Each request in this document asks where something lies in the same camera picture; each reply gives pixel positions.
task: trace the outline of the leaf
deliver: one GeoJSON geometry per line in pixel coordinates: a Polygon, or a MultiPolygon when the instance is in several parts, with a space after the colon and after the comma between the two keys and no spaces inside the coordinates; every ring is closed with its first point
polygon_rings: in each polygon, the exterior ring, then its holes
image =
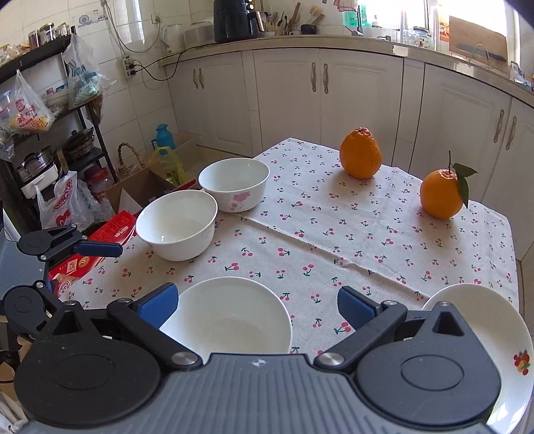
{"type": "Polygon", "coordinates": [[[458,177],[461,176],[462,178],[468,178],[471,175],[478,173],[475,169],[471,169],[470,167],[464,166],[463,164],[459,163],[454,163],[452,167],[454,168],[454,171],[456,172],[458,177]]]}
{"type": "Polygon", "coordinates": [[[458,176],[458,190],[460,191],[460,197],[466,208],[469,209],[469,185],[463,176],[458,173],[456,173],[456,175],[458,176]]]}

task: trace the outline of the white cabinet door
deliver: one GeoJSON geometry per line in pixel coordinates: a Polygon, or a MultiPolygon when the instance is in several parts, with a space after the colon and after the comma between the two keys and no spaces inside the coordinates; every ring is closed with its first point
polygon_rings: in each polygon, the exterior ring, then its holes
{"type": "MultiPolygon", "coordinates": [[[[504,140],[482,203],[508,218],[522,260],[534,242],[534,108],[512,99],[504,140]]],[[[495,240],[494,248],[501,241],[510,242],[495,240]]]]}
{"type": "MultiPolygon", "coordinates": [[[[181,134],[195,135],[198,144],[203,145],[208,128],[198,81],[198,65],[198,60],[180,62],[175,76],[169,80],[169,89],[178,131],[181,134]]],[[[167,69],[172,74],[174,65],[168,66],[167,69]]]]}
{"type": "Polygon", "coordinates": [[[427,65],[410,174],[424,179],[447,167],[450,149],[453,163],[478,171],[468,183],[470,199],[480,202],[497,160],[510,103],[510,96],[491,86],[427,65]]]}
{"type": "Polygon", "coordinates": [[[288,137],[320,143],[319,50],[255,50],[254,65],[263,149],[288,137]]]}
{"type": "Polygon", "coordinates": [[[380,146],[384,164],[391,165],[401,108],[402,59],[321,50],[320,61],[321,145],[339,149],[347,134],[366,127],[380,146]]]}
{"type": "Polygon", "coordinates": [[[198,66],[209,129],[204,146],[253,157],[241,52],[202,58],[198,66]]]}

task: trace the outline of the table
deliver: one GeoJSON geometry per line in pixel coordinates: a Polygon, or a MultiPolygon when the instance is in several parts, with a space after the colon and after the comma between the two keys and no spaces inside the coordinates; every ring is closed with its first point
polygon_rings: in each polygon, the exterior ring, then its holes
{"type": "Polygon", "coordinates": [[[420,309],[445,286],[475,283],[519,308],[504,216],[471,201],[451,220],[436,220],[421,208],[419,179],[382,166],[359,181],[343,170],[337,151],[293,138],[257,159],[271,169],[265,197],[248,212],[220,212],[203,254],[165,261],[135,236],[119,259],[106,259],[61,298],[102,308],[164,282],[182,293],[212,277],[248,277],[279,296],[292,318],[292,352],[311,358],[352,332],[337,311],[343,285],[420,309]]]}

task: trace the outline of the screw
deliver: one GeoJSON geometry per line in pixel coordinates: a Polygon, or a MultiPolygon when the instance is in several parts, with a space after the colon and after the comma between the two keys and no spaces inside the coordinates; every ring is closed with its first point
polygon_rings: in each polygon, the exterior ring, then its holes
{"type": "Polygon", "coordinates": [[[345,357],[337,353],[323,353],[317,359],[326,366],[339,366],[345,362],[345,357]]]}
{"type": "Polygon", "coordinates": [[[174,353],[171,359],[177,365],[189,366],[194,365],[198,361],[199,357],[194,353],[190,353],[189,351],[180,351],[179,353],[174,353]]]}

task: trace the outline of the cabinet handle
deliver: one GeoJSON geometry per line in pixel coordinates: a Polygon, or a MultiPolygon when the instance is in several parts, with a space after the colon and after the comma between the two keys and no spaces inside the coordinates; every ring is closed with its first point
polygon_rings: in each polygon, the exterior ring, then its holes
{"type": "Polygon", "coordinates": [[[510,137],[508,138],[508,143],[506,144],[506,150],[510,149],[510,145],[515,137],[515,125],[517,124],[517,117],[514,116],[514,121],[512,122],[512,131],[510,131],[510,137]]]}
{"type": "Polygon", "coordinates": [[[202,89],[204,89],[204,82],[202,81],[202,68],[199,68],[199,81],[202,89]]]}
{"type": "Polygon", "coordinates": [[[196,69],[193,69],[193,83],[195,83],[195,86],[198,89],[199,88],[199,84],[197,82],[197,70],[196,69]]]}
{"type": "Polygon", "coordinates": [[[504,119],[504,110],[501,109],[501,114],[499,117],[499,124],[497,125],[497,131],[495,132],[495,137],[493,138],[494,143],[497,143],[497,140],[499,139],[500,131],[502,130],[503,119],[504,119]]]}
{"type": "Polygon", "coordinates": [[[311,64],[311,89],[314,92],[317,92],[317,73],[315,72],[316,64],[313,62],[311,64]]]}
{"type": "Polygon", "coordinates": [[[328,93],[328,63],[325,63],[325,73],[323,75],[323,84],[325,85],[325,93],[328,93]]]}

